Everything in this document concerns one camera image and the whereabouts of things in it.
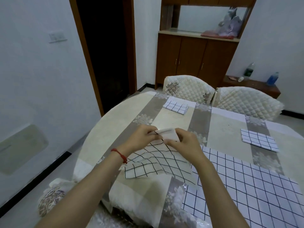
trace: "white grid cloth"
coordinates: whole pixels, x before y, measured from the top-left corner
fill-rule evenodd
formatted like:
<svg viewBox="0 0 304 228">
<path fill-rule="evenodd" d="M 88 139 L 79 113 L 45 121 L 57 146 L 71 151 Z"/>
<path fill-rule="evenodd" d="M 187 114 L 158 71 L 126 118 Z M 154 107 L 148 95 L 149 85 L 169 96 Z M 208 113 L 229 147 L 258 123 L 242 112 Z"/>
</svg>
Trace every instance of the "white grid cloth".
<svg viewBox="0 0 304 228">
<path fill-rule="evenodd" d="M 249 144 L 259 146 L 274 152 L 280 151 L 273 137 L 243 129 L 241 129 L 241 134 L 243 142 L 247 142 Z"/>
<path fill-rule="evenodd" d="M 189 108 L 187 104 L 177 103 L 176 101 L 172 101 L 170 99 L 166 101 L 163 107 L 183 115 L 187 112 L 187 109 Z"/>
<path fill-rule="evenodd" d="M 163 139 L 178 140 L 174 129 L 154 131 Z M 128 163 L 124 165 L 125 178 L 150 177 L 155 174 L 169 174 L 174 178 L 192 186 L 196 186 L 191 165 L 180 153 L 164 144 L 163 140 L 156 140 L 144 149 L 132 153 Z"/>
<path fill-rule="evenodd" d="M 294 180 L 214 149 L 203 152 L 250 227 L 304 227 L 304 197 Z M 202 187 L 188 186 L 181 208 L 211 223 Z"/>
</svg>

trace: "baseboard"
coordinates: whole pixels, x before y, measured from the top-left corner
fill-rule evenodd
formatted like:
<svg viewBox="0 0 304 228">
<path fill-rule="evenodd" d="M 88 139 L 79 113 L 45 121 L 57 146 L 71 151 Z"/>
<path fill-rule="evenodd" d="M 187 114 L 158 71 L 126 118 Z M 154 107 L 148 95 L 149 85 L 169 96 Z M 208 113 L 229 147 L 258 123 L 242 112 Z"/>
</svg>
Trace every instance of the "baseboard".
<svg viewBox="0 0 304 228">
<path fill-rule="evenodd" d="M 14 205 L 23 199 L 33 188 L 35 188 L 42 180 L 44 180 L 51 172 L 53 172 L 61 163 L 63 163 L 72 153 L 66 151 L 59 158 L 57 158 L 51 165 L 43 170 L 37 177 L 35 177 L 29 184 L 20 190 L 15 196 L 7 201 L 0 208 L 0 218 L 5 215 Z"/>
<path fill-rule="evenodd" d="M 146 83 L 146 84 L 144 84 L 142 87 L 140 87 L 137 91 L 142 92 L 146 87 L 149 87 L 149 88 L 154 89 L 154 88 L 155 88 L 155 85 Z"/>
<path fill-rule="evenodd" d="M 282 110 L 281 114 L 289 116 L 289 117 L 293 117 L 293 118 L 304 119 L 304 114 L 292 112 L 292 111 L 289 111 L 289 110 Z"/>
</svg>

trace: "hand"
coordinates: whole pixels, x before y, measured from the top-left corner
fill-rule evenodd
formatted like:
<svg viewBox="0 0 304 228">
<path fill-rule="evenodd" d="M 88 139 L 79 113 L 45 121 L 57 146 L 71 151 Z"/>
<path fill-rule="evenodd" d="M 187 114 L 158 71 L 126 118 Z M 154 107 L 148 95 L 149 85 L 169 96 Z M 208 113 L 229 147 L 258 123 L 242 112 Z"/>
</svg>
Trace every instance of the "hand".
<svg viewBox="0 0 304 228">
<path fill-rule="evenodd" d="M 150 142 L 162 139 L 162 136 L 158 134 L 148 135 L 148 133 L 155 130 L 157 130 L 155 126 L 139 125 L 128 140 L 117 147 L 117 150 L 127 157 L 131 153 L 145 148 Z"/>
<path fill-rule="evenodd" d="M 196 135 L 180 128 L 176 128 L 175 131 L 180 142 L 165 139 L 164 143 L 176 149 L 186 160 L 196 167 L 200 163 L 200 158 L 205 156 Z"/>
</svg>

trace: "doorway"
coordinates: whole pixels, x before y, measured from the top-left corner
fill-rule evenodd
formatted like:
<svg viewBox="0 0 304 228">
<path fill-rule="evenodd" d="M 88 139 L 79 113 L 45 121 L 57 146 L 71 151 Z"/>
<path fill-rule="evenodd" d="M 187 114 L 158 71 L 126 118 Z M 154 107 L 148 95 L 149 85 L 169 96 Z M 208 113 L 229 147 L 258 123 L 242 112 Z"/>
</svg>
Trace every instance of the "doorway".
<svg viewBox="0 0 304 228">
<path fill-rule="evenodd" d="M 103 115 L 137 91 L 133 0 L 70 4 Z"/>
</svg>

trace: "chair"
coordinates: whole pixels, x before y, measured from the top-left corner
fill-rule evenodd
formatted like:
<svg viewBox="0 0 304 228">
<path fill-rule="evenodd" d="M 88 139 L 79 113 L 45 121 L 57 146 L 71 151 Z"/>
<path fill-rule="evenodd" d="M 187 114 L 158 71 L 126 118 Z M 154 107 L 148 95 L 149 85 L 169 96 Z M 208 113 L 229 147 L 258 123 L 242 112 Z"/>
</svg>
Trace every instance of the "chair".
<svg viewBox="0 0 304 228">
<path fill-rule="evenodd" d="M 170 96 L 207 105 L 211 103 L 215 93 L 215 89 L 210 85 L 190 75 L 166 77 L 163 91 Z"/>
<path fill-rule="evenodd" d="M 268 121 L 274 120 L 284 109 L 278 100 L 243 86 L 218 88 L 212 106 Z"/>
</svg>

